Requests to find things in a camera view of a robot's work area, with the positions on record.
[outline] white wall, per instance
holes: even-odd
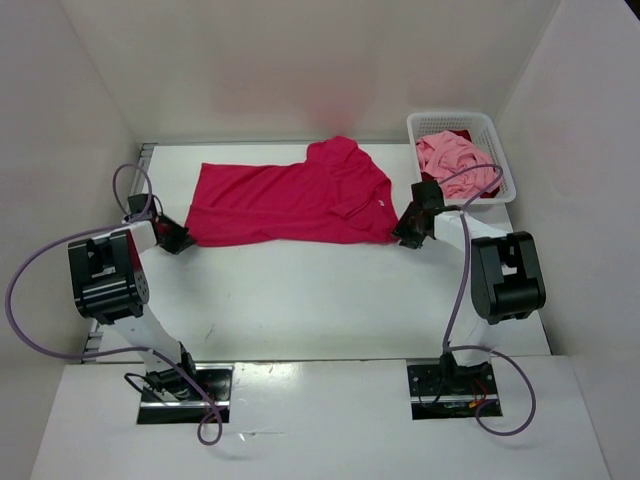
[[[61,0],[136,138],[406,139],[496,115],[557,0]]]
[[[612,476],[640,477],[640,22],[622,0],[563,0],[498,124]]]
[[[0,2],[0,65],[4,294],[37,247],[115,220],[110,173],[136,158],[136,145],[56,2]],[[80,351],[87,321],[73,306],[64,248],[34,265],[15,303],[34,338]],[[0,321],[2,478],[29,478],[61,374],[59,362],[29,351]]]

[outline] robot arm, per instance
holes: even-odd
[[[400,245],[420,248],[427,236],[465,252],[462,219],[457,207],[445,207],[442,190],[435,181],[412,186],[413,202],[394,229]],[[471,301],[475,315],[467,310],[453,332],[453,344],[496,348],[511,319],[527,318],[546,299],[544,282],[533,237],[526,232],[509,233],[465,217],[471,237]],[[461,367],[488,360],[488,354],[454,352]]]
[[[132,215],[139,214],[146,194],[129,198]],[[133,224],[109,233],[69,244],[69,266],[76,308],[83,317],[95,318],[115,329],[132,346],[163,353],[195,379],[195,366],[184,346],[171,337],[147,303],[149,287],[140,254],[159,245],[180,253],[193,245],[188,230],[155,206]],[[148,378],[178,400],[199,398],[168,364],[150,352],[140,352]]]

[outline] plastic basket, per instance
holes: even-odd
[[[413,113],[407,118],[409,140],[412,145],[412,155],[416,170],[420,176],[420,165],[416,152],[416,142],[425,135],[433,135],[444,130],[467,130],[471,141],[478,148],[488,153],[493,163],[503,169],[500,192],[494,198],[479,198],[474,205],[497,205],[513,201],[516,198],[516,187],[507,165],[507,159],[502,151],[498,134],[491,119],[484,113],[473,112],[424,112]],[[447,205],[462,205],[465,199],[445,198]]]

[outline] red cloth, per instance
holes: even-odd
[[[456,135],[464,138],[465,140],[469,140],[470,142],[473,142],[473,140],[471,140],[471,134],[469,133],[469,130],[450,130],[450,132],[455,133]],[[429,175],[426,172],[420,172],[420,176],[422,177],[423,182],[435,180],[435,178],[433,178],[431,175]],[[494,198],[498,193],[500,193],[500,187],[496,188],[493,192],[483,193],[482,195],[480,195],[480,198]]]
[[[187,217],[203,247],[276,238],[331,243],[394,242],[391,181],[348,138],[309,145],[286,167],[203,164]]]

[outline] pink cloth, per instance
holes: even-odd
[[[473,165],[493,165],[491,157],[470,141],[445,130],[425,135],[416,143],[420,171],[437,181]],[[442,185],[445,198],[470,198],[496,179],[493,168],[477,168]]]
[[[390,243],[391,181],[345,137],[309,145],[286,167],[203,164],[187,217],[202,247],[276,238]]]

